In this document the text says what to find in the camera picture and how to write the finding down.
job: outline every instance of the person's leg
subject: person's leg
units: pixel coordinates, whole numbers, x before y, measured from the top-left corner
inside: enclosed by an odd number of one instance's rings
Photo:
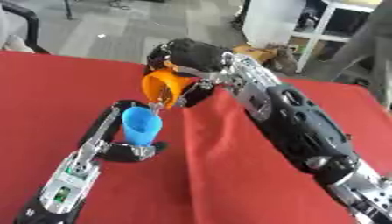
[[[374,54],[375,38],[371,27],[363,25],[350,41],[343,45],[338,52],[320,69],[312,73],[312,78],[322,81],[335,80],[344,70]]]
[[[374,69],[369,91],[390,110],[392,103],[392,38],[375,38]]]

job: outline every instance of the red fabric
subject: red fabric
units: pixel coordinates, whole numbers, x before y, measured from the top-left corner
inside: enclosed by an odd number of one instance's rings
[[[144,101],[136,64],[0,53],[0,222],[44,184],[100,111]],[[390,118],[359,87],[290,80],[353,134],[378,171],[392,171]],[[218,91],[194,108],[162,113],[163,154],[104,163],[78,223],[350,223],[343,207],[260,135]]]

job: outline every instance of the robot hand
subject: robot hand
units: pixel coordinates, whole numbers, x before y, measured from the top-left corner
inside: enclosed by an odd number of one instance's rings
[[[185,87],[183,97],[179,99],[181,106],[191,107],[214,92],[214,85],[209,79],[226,66],[223,60],[225,53],[230,53],[230,50],[189,38],[174,39],[152,51],[147,57],[144,74],[158,69],[171,69],[177,76],[201,78]]]
[[[138,162],[154,157],[165,143],[136,146],[113,142],[122,125],[122,113],[130,107],[147,107],[139,101],[117,101],[106,108],[58,166],[51,178],[20,210],[14,224],[72,224],[83,208],[100,175],[98,158],[116,162]]]

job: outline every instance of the shelf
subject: shelf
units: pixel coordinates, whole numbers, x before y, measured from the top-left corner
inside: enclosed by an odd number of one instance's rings
[[[315,36],[314,33],[311,31],[294,31],[291,34],[292,37],[301,38],[301,39],[311,39]],[[350,39],[348,36],[339,36],[339,35],[332,35],[331,33],[327,33],[324,35],[320,35],[318,37],[319,40],[324,41],[333,41],[333,42],[343,42],[346,43]]]
[[[379,3],[363,3],[359,0],[322,0],[325,4],[335,4],[337,9],[348,10],[348,11],[363,11],[370,13]]]

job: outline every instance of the person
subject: person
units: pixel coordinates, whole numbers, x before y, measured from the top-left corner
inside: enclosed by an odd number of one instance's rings
[[[34,53],[25,42],[16,35],[10,34],[10,24],[0,4],[0,50]]]
[[[384,0],[351,40],[318,71],[324,81],[333,81],[341,73],[365,58],[374,57],[368,90],[390,110],[392,103],[392,1]]]

